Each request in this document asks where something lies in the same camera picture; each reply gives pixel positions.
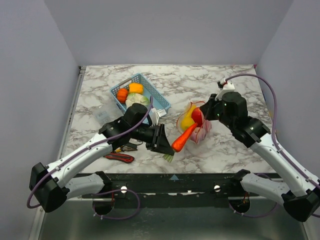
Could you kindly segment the red apple toy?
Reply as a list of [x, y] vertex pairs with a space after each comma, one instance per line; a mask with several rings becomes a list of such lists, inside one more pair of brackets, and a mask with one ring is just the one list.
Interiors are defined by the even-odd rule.
[[204, 124], [205, 121], [205, 117], [202, 113], [202, 111], [200, 110], [199, 107], [196, 107], [192, 113], [191, 113], [191, 118], [193, 119], [193, 121], [195, 123], [197, 123], [198, 127], [201, 127]]

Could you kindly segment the clear zip top bag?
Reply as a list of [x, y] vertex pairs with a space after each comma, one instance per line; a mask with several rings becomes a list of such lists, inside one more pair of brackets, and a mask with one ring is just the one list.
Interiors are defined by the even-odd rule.
[[176, 127], [180, 134], [196, 124], [195, 129], [189, 137], [195, 144], [202, 142], [212, 130], [211, 122], [205, 119], [204, 114], [200, 110], [200, 107], [204, 104], [204, 101], [190, 101], [176, 121]]

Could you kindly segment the orange carrot toy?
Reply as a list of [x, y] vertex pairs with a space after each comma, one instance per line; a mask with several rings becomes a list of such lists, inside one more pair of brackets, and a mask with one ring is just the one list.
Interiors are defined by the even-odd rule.
[[171, 148], [173, 149], [173, 154], [164, 154], [162, 158], [166, 160], [168, 163], [171, 163], [174, 154], [179, 153], [183, 147], [185, 146], [186, 142], [192, 135], [193, 131], [198, 127], [197, 123], [193, 123], [190, 127], [188, 127], [171, 145]]

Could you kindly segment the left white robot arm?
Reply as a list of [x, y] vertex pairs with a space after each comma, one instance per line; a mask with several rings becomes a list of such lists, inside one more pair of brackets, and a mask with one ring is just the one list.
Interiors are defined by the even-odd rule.
[[35, 197], [38, 205], [47, 213], [62, 206], [69, 198], [97, 194], [104, 198], [110, 194], [111, 181], [102, 172], [86, 177], [76, 175], [99, 158], [114, 152], [131, 139], [145, 143], [147, 150], [173, 156], [164, 124], [144, 124], [150, 119], [151, 107], [140, 103], [130, 106], [123, 116], [106, 123], [86, 144], [69, 155], [43, 165], [41, 162], [31, 169], [30, 198]]

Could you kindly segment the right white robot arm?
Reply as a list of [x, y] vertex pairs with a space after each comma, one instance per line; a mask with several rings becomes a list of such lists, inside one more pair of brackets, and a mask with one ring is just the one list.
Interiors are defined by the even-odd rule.
[[305, 222], [319, 208], [319, 177], [295, 160], [262, 121], [248, 115], [247, 101], [238, 92], [227, 92], [221, 99], [212, 94], [199, 109], [206, 120], [225, 125], [236, 140], [262, 157], [282, 178], [282, 182], [275, 182], [240, 170], [230, 183], [234, 195], [249, 192], [265, 197], [299, 222]]

